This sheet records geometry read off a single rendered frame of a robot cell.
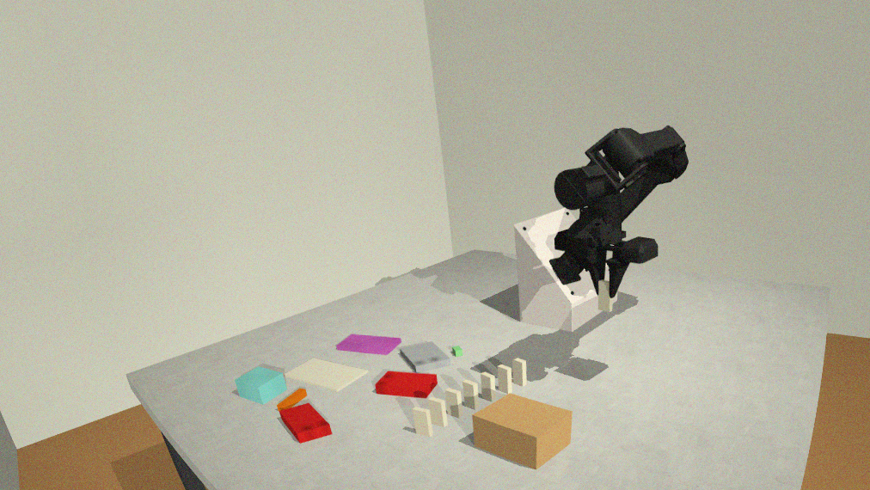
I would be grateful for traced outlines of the red rectangular block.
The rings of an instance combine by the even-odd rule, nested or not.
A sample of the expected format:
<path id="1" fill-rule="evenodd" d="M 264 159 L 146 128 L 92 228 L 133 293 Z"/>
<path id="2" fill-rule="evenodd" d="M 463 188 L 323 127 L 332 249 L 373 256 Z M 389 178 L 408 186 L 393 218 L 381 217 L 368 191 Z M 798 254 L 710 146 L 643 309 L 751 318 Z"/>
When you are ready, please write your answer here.
<path id="1" fill-rule="evenodd" d="M 376 383 L 377 394 L 427 398 L 438 384 L 437 374 L 388 371 Z"/>
<path id="2" fill-rule="evenodd" d="M 309 403 L 279 413 L 300 444 L 332 434 L 330 424 Z"/>

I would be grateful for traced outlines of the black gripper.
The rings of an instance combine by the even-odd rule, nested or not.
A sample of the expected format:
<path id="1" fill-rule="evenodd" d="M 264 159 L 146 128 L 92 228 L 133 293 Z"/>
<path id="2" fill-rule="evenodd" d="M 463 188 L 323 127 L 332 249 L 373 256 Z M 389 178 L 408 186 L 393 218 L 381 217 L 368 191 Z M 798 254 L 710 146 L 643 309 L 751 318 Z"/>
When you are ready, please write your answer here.
<path id="1" fill-rule="evenodd" d="M 592 255 L 575 254 L 576 258 L 582 260 L 586 265 L 591 275 L 596 293 L 599 293 L 598 281 L 604 279 L 606 264 L 610 270 L 610 298 L 614 298 L 618 287 L 622 282 L 622 277 L 630 263 L 644 263 L 658 256 L 658 244 L 652 238 L 637 236 L 629 241 L 622 241 L 627 237 L 626 231 L 622 231 L 622 213 L 625 212 L 625 205 L 621 201 L 612 203 L 596 203 L 588 205 L 587 212 L 589 215 L 597 215 L 597 209 L 603 209 L 605 217 L 609 219 L 613 239 L 608 241 L 604 247 L 598 247 Z M 567 252 L 567 246 L 564 233 L 567 230 L 558 232 L 554 238 L 554 249 Z M 614 246 L 610 246 L 614 244 Z M 606 260 L 607 250 L 613 251 L 611 259 Z"/>

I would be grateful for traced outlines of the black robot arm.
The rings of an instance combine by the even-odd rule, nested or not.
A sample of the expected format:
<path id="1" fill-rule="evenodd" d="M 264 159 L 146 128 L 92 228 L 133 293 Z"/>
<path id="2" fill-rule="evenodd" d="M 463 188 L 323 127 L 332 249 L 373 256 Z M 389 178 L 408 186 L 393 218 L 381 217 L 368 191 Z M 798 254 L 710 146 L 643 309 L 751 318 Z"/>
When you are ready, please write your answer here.
<path id="1" fill-rule="evenodd" d="M 588 271 L 575 254 L 592 255 L 613 239 L 604 210 L 589 215 L 583 207 L 621 201 L 625 205 L 623 222 L 658 184 L 678 179 L 686 171 L 689 161 L 685 147 L 684 140 L 670 126 L 644 134 L 616 128 L 585 151 L 589 164 L 558 174 L 554 181 L 556 198 L 567 209 L 579 209 L 580 213 L 579 220 L 564 233 L 569 251 L 549 260 L 562 285 L 580 281 L 579 274 L 583 269 Z"/>

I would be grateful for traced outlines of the teal block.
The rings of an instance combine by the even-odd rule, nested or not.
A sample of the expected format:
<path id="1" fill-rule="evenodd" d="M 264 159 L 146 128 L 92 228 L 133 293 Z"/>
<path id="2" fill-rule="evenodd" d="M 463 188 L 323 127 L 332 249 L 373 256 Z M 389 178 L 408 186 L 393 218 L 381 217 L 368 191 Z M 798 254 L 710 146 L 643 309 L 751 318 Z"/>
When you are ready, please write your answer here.
<path id="1" fill-rule="evenodd" d="M 256 367 L 235 381 L 240 397 L 263 405 L 287 390 L 283 372 L 262 367 Z"/>

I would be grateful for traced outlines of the purple flat block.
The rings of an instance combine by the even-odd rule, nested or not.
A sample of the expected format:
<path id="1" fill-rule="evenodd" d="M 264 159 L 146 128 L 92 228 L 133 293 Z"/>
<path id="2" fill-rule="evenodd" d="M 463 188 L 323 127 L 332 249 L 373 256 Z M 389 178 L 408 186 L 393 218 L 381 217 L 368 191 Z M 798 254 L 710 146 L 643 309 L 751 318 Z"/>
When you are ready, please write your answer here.
<path id="1" fill-rule="evenodd" d="M 401 343 L 401 338 L 350 334 L 336 347 L 338 351 L 388 355 Z"/>

